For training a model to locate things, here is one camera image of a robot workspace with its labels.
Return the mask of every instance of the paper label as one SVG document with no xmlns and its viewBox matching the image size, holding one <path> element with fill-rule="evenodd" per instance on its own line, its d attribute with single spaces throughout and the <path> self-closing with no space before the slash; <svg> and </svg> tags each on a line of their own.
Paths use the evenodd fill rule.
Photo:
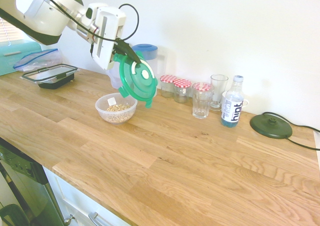
<svg viewBox="0 0 320 226">
<path fill-rule="evenodd" d="M 242 109 L 243 101 L 242 102 L 232 102 L 228 99 L 225 99 L 223 105 L 223 112 L 221 117 L 230 123 L 236 123 L 239 121 L 241 109 Z"/>
<path fill-rule="evenodd" d="M 117 104 L 116 99 L 114 97 L 109 98 L 108 104 L 109 106 L 116 105 Z"/>
</svg>

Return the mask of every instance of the blue lid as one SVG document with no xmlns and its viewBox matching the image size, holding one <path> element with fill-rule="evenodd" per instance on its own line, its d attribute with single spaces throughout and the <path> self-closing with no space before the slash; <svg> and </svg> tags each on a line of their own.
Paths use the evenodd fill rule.
<svg viewBox="0 0 320 226">
<path fill-rule="evenodd" d="M 147 44 L 147 43 L 141 43 L 141 44 L 137 44 L 135 46 L 132 47 L 133 51 L 140 51 L 140 52 L 144 52 L 144 51 L 155 51 L 158 49 L 157 46 L 154 46 L 152 44 Z"/>
<path fill-rule="evenodd" d="M 158 47 L 147 43 L 137 44 L 132 49 L 134 52 L 141 52 L 145 60 L 153 60 L 158 54 Z"/>
</svg>

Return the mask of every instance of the dishwasher control panel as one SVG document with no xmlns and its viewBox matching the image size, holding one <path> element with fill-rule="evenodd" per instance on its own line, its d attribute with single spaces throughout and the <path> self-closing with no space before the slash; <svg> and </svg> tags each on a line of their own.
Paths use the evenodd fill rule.
<svg viewBox="0 0 320 226">
<path fill-rule="evenodd" d="M 0 162 L 1 161 L 10 165 L 14 171 L 19 172 L 42 185 L 48 183 L 48 179 L 41 164 L 2 138 L 0 138 Z"/>
</svg>

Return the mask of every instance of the window blind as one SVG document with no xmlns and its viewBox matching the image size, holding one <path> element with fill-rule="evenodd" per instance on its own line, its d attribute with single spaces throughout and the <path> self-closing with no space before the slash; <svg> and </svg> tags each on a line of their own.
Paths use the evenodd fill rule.
<svg viewBox="0 0 320 226">
<path fill-rule="evenodd" d="M 21 39 L 23 39 L 22 31 L 0 17 L 0 43 Z"/>
</svg>

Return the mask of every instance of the teal bread box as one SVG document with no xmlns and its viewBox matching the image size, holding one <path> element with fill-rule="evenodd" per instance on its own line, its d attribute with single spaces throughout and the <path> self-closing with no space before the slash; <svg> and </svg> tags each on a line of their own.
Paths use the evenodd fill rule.
<svg viewBox="0 0 320 226">
<path fill-rule="evenodd" d="M 0 42 L 0 75 L 15 72 L 12 67 L 16 62 L 28 54 L 40 51 L 40 44 L 33 41 L 21 39 L 10 43 Z"/>
</svg>

